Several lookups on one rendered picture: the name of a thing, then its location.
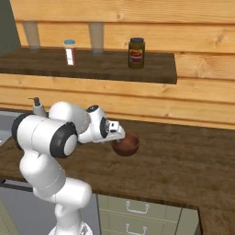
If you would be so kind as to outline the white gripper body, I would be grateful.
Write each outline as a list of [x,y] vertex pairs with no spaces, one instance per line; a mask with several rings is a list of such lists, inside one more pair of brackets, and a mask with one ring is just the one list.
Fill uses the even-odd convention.
[[123,128],[120,128],[116,132],[109,132],[106,136],[106,141],[112,141],[112,140],[122,140],[126,137],[126,132]]

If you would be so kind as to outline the grey-green wall cabinet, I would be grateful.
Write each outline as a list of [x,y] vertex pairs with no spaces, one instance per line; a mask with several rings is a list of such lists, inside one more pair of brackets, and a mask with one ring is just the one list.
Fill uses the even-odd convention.
[[21,48],[9,0],[0,0],[0,57]]

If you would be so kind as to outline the dark jar black lid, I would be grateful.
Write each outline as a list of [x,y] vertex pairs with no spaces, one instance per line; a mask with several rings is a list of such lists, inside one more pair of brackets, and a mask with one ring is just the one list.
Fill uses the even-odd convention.
[[145,42],[143,38],[131,38],[129,41],[129,68],[144,67]]

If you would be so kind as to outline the grey soap dispenser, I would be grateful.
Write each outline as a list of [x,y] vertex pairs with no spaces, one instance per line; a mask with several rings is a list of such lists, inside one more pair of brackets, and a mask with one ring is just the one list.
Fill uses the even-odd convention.
[[38,97],[32,97],[32,100],[34,101],[33,105],[33,114],[41,117],[46,117],[47,114],[44,109],[44,105],[41,104]]

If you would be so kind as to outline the white spice jar blue lid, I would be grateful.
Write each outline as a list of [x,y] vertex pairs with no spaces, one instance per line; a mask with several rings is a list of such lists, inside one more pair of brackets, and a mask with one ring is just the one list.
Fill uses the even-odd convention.
[[67,64],[69,66],[74,66],[76,61],[75,41],[73,39],[66,39],[64,41],[64,47],[66,52]]

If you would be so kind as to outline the grey sink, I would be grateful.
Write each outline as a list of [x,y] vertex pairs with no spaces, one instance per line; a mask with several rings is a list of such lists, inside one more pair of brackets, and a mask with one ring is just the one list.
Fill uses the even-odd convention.
[[14,139],[17,136],[12,126],[18,116],[20,116],[18,112],[0,111],[0,147],[10,138]]

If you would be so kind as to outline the brown bowl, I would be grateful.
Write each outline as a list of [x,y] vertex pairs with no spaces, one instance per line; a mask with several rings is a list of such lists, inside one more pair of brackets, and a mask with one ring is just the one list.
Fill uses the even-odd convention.
[[126,134],[124,139],[112,140],[111,146],[117,155],[128,157],[137,152],[140,146],[140,140],[134,134]]

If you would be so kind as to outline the grey dishwasher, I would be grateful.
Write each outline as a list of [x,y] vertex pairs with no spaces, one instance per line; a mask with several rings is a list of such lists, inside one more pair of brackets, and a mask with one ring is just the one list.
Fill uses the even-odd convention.
[[19,235],[48,235],[55,227],[55,205],[34,196],[30,184],[6,180],[0,183],[0,198]]

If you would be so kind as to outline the pale green cabinet panel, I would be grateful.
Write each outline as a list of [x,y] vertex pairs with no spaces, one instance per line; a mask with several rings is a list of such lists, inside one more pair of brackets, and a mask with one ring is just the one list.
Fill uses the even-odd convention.
[[198,212],[193,209],[182,210],[175,235],[201,235]]

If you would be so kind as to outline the dark wooden shelf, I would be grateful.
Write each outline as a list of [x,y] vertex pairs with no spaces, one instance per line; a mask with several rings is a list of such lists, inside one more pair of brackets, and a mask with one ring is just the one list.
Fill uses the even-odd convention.
[[69,66],[65,50],[22,48],[0,57],[0,73],[177,84],[174,54],[158,52],[146,52],[144,67],[130,69],[126,51],[105,50],[94,54],[90,50],[77,50],[76,64]]

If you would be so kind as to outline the pale green drawer front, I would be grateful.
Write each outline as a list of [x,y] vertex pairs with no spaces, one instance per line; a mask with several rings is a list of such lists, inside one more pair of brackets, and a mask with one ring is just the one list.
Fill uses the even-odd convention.
[[[129,213],[126,210],[127,201],[130,201],[132,204],[138,206],[149,204],[150,205],[149,212],[146,215]],[[118,213],[125,213],[134,216],[145,217],[145,218],[156,218],[170,222],[177,222],[182,210],[180,207],[171,207],[161,204],[153,204],[150,202],[142,202],[126,198],[120,198],[114,196],[102,196],[102,195],[98,196],[98,204],[99,208],[101,209],[110,210]]]
[[134,226],[146,227],[146,235],[175,235],[176,233],[177,224],[174,222],[128,216],[107,210],[100,210],[99,214],[103,230],[128,235],[125,227],[128,223]]

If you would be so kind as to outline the pale shelf bracket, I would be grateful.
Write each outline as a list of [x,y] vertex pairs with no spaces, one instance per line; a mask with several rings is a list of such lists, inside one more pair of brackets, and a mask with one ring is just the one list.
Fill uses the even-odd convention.
[[23,29],[31,50],[40,49],[39,29],[35,21],[26,21],[23,23]]
[[91,48],[93,53],[102,53],[104,48],[104,24],[93,22],[89,24]]

